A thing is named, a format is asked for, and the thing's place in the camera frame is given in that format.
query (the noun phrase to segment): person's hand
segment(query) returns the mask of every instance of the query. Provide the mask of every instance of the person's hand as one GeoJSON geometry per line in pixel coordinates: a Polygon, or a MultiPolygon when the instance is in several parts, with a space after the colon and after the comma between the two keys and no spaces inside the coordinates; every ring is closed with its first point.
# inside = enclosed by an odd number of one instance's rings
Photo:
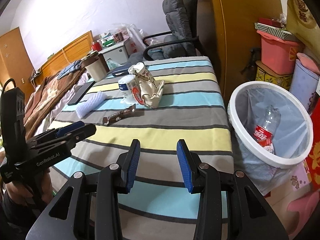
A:
{"type": "MultiPolygon", "coordinates": [[[[41,180],[41,188],[42,188],[42,200],[45,203],[49,203],[52,198],[52,184],[51,184],[51,178],[49,174],[50,170],[47,169],[42,177],[41,180]]],[[[20,205],[27,205],[26,198],[31,198],[33,195],[30,193],[29,190],[25,188],[20,182],[13,181],[6,185],[6,189],[8,192],[9,197],[17,204],[20,205]]]]}

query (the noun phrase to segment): blue cloth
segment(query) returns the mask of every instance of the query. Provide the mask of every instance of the blue cloth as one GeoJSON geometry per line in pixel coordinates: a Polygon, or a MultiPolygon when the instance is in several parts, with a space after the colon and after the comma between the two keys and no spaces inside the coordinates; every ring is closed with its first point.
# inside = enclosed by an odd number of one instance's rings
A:
{"type": "Polygon", "coordinates": [[[64,69],[62,69],[58,75],[58,80],[63,78],[64,76],[68,75],[69,73],[72,73],[76,70],[78,70],[81,67],[81,60],[76,60],[72,64],[66,66],[64,69]]]}

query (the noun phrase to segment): bubble wrap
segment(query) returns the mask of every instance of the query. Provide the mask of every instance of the bubble wrap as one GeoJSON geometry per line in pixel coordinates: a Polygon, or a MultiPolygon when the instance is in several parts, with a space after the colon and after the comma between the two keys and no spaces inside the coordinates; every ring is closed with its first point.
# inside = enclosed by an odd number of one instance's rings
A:
{"type": "Polygon", "coordinates": [[[95,109],[100,105],[104,100],[107,99],[107,96],[98,91],[94,93],[87,101],[81,102],[76,107],[76,113],[80,119],[82,119],[87,113],[95,109]]]}

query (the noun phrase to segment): yellow stripe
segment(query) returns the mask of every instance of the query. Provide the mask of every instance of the yellow stripe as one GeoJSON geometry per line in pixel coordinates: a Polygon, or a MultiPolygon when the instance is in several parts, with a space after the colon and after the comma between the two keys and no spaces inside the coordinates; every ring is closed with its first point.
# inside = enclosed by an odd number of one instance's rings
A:
{"type": "MultiPolygon", "coordinates": [[[[156,80],[164,80],[164,83],[177,83],[177,82],[189,82],[196,80],[209,79],[217,81],[215,74],[213,73],[194,73],[194,74],[178,74],[170,76],[155,77],[156,80]]],[[[92,87],[87,93],[98,91],[110,91],[119,89],[118,83],[106,84],[102,86],[92,87]]]]}
{"type": "MultiPolygon", "coordinates": [[[[71,123],[53,121],[50,128],[59,128],[71,123]]],[[[112,143],[130,146],[133,139],[138,139],[141,148],[175,151],[179,139],[184,139],[191,151],[232,151],[230,132],[224,128],[203,130],[122,128],[96,126],[96,133],[89,137],[100,143],[112,143]]]]}

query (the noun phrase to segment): yellow floral box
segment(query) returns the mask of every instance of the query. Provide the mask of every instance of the yellow floral box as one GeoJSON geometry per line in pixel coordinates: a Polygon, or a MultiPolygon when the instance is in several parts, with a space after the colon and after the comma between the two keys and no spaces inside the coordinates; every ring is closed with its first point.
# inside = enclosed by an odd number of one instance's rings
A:
{"type": "Polygon", "coordinates": [[[289,90],[293,74],[278,75],[261,61],[256,61],[257,64],[257,75],[256,81],[265,81],[276,84],[286,90],[289,90]]]}

